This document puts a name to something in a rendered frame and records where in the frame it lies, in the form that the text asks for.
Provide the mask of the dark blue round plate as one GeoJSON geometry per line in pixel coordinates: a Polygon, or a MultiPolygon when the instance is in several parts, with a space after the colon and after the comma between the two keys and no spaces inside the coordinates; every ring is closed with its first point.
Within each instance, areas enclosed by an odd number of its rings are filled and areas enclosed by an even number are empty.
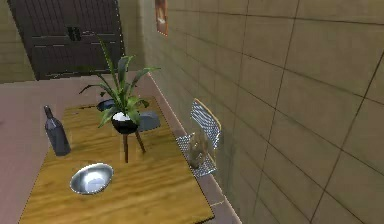
{"type": "Polygon", "coordinates": [[[106,110],[106,109],[109,109],[109,108],[113,107],[114,105],[115,105],[114,100],[113,100],[113,99],[108,99],[108,100],[101,101],[101,102],[96,106],[96,108],[97,108],[99,111],[104,111],[104,110],[106,110]]]}

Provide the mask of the dark brown room door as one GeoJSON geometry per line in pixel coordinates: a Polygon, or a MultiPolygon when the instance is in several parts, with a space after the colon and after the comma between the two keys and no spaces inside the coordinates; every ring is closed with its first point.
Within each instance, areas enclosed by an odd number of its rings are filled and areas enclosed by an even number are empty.
{"type": "Polygon", "coordinates": [[[124,54],[118,0],[7,0],[37,80],[107,73],[124,54]]]}

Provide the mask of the dark glass bottle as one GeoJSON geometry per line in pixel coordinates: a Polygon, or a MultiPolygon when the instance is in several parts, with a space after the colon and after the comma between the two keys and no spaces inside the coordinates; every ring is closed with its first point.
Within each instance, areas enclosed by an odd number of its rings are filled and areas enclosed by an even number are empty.
{"type": "Polygon", "coordinates": [[[69,154],[71,148],[62,123],[53,116],[52,111],[48,105],[44,106],[44,111],[47,117],[45,122],[45,131],[50,140],[55,155],[65,156],[69,154]]]}

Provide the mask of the framed wall picture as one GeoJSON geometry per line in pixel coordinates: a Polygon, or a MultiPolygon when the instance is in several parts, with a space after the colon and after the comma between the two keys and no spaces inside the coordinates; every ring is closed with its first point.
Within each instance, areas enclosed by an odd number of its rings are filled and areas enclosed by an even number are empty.
{"type": "Polygon", "coordinates": [[[167,22],[167,1],[155,0],[156,28],[157,31],[165,36],[168,35],[167,22]]]}

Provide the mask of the wooden dining table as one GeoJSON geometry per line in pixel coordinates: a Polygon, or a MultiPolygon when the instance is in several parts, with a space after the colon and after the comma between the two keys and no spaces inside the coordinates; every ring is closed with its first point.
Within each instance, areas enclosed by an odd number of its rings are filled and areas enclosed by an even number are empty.
{"type": "Polygon", "coordinates": [[[46,154],[18,224],[201,224],[214,217],[166,119],[122,136],[92,104],[64,110],[62,123],[71,152],[46,154]],[[108,187],[95,195],[70,189],[81,168],[104,163],[114,170],[108,187]]]}

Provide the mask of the green house plant black pot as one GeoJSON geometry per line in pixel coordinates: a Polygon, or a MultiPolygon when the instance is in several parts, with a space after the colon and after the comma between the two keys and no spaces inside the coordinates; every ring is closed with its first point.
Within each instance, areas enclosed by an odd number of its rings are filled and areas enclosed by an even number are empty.
{"type": "Polygon", "coordinates": [[[111,122],[115,130],[123,135],[125,162],[128,162],[129,134],[134,133],[136,135],[142,152],[146,152],[142,140],[138,135],[138,128],[141,124],[139,108],[147,108],[149,106],[149,102],[138,95],[134,95],[133,91],[143,76],[159,70],[159,67],[145,67],[135,73],[131,82],[127,82],[126,72],[129,68],[130,62],[134,59],[134,55],[122,56],[117,61],[117,65],[114,65],[106,43],[99,36],[97,36],[97,39],[99,40],[103,56],[107,63],[108,69],[110,70],[114,87],[112,87],[100,73],[96,73],[102,82],[99,84],[89,84],[84,87],[80,93],[83,93],[91,87],[100,87],[103,94],[107,94],[111,97],[113,105],[102,111],[99,128],[103,127],[106,123],[111,122]]]}

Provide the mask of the silver metal bowl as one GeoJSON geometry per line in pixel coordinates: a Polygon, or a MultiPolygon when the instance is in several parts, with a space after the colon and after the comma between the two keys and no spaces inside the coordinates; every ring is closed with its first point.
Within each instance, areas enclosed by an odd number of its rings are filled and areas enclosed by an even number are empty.
{"type": "Polygon", "coordinates": [[[69,183],[71,190],[81,195],[103,191],[111,182],[114,169],[105,163],[94,163],[78,170],[69,183]]]}

